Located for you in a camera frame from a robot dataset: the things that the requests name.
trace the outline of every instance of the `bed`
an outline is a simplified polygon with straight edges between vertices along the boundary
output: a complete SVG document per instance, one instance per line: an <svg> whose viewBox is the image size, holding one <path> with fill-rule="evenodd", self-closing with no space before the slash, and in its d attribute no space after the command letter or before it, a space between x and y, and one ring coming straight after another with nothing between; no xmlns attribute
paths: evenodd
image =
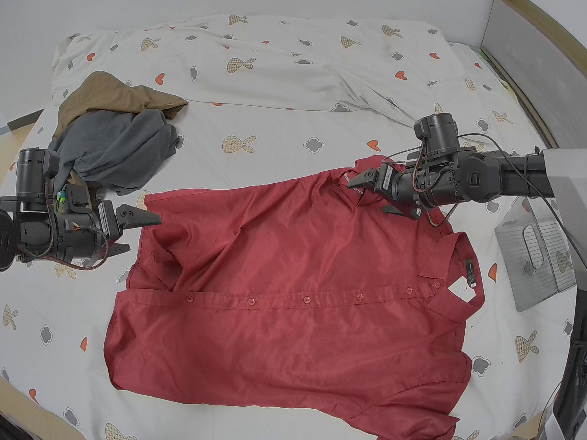
<svg viewBox="0 0 587 440"><path fill-rule="evenodd" d="M527 1L495 2L483 50L448 42L423 22L388 19L218 15L71 35L56 50L52 101L23 148L48 145L59 105L95 70L189 101L172 121L181 136L176 154L142 190L107 193L115 207L144 207L147 194L166 190L268 184L392 154L415 146L411 125L434 112L451 113L460 133L487 133L520 154L534 145L582 142L583 131L555 122L553 101L561 95L551 92L556 98L545 107L537 102L545 90L532 89L541 75L529 75L528 68L534 59L548 60L535 55L548 41L526 48L525 69L516 68L522 44L516 25L544 37L522 16L520 2ZM550 42L559 50L556 63L576 83L575 94L585 90L579 68L565 65L569 55ZM228 137L233 147L223 148ZM478 150L494 148L482 137L462 140ZM10 171L0 194L11 195L14 187ZM516 311L494 235L512 202L462 204L451 218L454 230L470 237L486 295L467 321L463 350L473 359L473 373L453 410L463 439L505 436L540 413L567 356L573 291ZM0 374L15 388L88 440L373 438L311 409L181 405L115 390L103 343L139 235L125 232L120 241L131 251L95 271L38 260L2 274ZM523 357L518 337L533 347Z"/></svg>

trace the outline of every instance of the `headboard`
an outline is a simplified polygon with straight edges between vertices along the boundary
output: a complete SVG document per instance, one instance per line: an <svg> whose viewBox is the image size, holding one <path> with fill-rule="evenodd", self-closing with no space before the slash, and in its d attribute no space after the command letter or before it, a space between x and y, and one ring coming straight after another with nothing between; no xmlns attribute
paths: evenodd
<svg viewBox="0 0 587 440"><path fill-rule="evenodd" d="M481 50L550 147L587 148L587 49L530 0L494 0Z"/></svg>

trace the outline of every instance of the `white sticker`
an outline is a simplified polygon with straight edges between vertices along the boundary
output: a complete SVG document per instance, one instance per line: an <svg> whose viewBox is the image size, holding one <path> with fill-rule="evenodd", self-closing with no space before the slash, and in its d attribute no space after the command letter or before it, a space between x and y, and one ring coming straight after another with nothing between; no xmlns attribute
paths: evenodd
<svg viewBox="0 0 587 440"><path fill-rule="evenodd" d="M388 166L387 171L385 172L385 179L383 180L383 189L385 189L386 191L389 189L389 182L392 180L392 172L393 167Z"/></svg>
<svg viewBox="0 0 587 440"><path fill-rule="evenodd" d="M464 302L470 302L475 297L475 290L469 287L465 277L461 276L453 283L449 290Z"/></svg>

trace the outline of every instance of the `shirt sleeve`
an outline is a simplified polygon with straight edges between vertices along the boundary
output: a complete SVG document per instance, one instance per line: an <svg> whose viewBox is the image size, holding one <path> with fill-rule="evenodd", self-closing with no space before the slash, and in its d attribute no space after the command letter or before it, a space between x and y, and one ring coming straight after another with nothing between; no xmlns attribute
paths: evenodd
<svg viewBox="0 0 587 440"><path fill-rule="evenodd" d="M459 420L449 415L466 383L418 385L386 398L347 420L378 440L451 440Z"/></svg>

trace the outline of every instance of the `white paper tag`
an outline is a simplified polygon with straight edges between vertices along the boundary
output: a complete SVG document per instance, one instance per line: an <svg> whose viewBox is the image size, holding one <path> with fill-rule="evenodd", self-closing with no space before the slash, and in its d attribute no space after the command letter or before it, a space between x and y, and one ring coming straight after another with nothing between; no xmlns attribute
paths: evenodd
<svg viewBox="0 0 587 440"><path fill-rule="evenodd" d="M469 287L465 277L461 276L453 283L449 290L464 302L470 302L475 297L475 290Z"/></svg>

